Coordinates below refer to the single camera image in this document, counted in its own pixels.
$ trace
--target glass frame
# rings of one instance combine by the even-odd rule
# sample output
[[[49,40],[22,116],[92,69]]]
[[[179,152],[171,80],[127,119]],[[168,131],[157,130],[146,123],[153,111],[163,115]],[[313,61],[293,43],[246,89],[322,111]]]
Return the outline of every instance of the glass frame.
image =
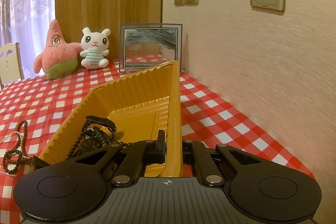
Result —
[[[126,48],[126,33],[127,30],[144,30],[144,29],[176,29],[177,36],[176,36],[176,46],[175,46],[175,54],[174,60],[180,61],[180,70],[181,70],[181,60],[182,60],[182,24],[175,24],[175,23],[135,23],[135,24],[121,24],[120,31],[119,31],[119,72],[136,72],[139,70],[143,70],[146,68],[150,68],[165,62],[158,62],[158,63],[144,63],[143,65],[139,66],[132,66],[126,65],[126,55],[125,55],[125,48]]]

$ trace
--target yellow plastic tray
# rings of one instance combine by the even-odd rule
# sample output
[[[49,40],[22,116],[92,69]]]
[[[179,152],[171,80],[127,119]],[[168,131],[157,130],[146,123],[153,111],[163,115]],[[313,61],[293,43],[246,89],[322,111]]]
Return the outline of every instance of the yellow plastic tray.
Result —
[[[52,136],[39,158],[49,164],[63,161],[76,141],[87,115],[107,117],[117,132],[114,140],[156,140],[166,132],[165,164],[149,165],[147,177],[182,176],[180,66],[171,61],[126,75],[92,89]]]

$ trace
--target white chair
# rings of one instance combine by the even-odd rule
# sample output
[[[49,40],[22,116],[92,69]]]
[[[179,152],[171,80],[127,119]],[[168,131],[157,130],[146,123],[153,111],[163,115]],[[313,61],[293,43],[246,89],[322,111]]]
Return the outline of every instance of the white chair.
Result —
[[[19,43],[7,43],[0,47],[0,90],[3,84],[23,78]]]

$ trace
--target white stuffed animal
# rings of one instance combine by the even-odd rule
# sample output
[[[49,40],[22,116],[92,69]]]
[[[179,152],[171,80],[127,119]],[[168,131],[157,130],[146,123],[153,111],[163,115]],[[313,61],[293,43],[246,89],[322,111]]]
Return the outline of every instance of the white stuffed animal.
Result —
[[[105,68],[109,61],[104,58],[109,54],[108,36],[111,34],[109,29],[100,32],[91,32],[88,27],[83,29],[83,38],[81,41],[80,56],[84,57],[82,66],[87,69]]]

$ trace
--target floral curtain pattern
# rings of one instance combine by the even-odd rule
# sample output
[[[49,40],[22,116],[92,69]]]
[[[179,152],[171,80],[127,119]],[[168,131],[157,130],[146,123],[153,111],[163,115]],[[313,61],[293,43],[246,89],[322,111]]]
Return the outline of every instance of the floral curtain pattern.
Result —
[[[19,42],[24,77],[34,77],[34,60],[43,51],[49,23],[55,19],[55,0],[7,0],[6,3],[9,17],[0,25],[5,28],[9,25],[10,37],[1,39],[0,46]]]

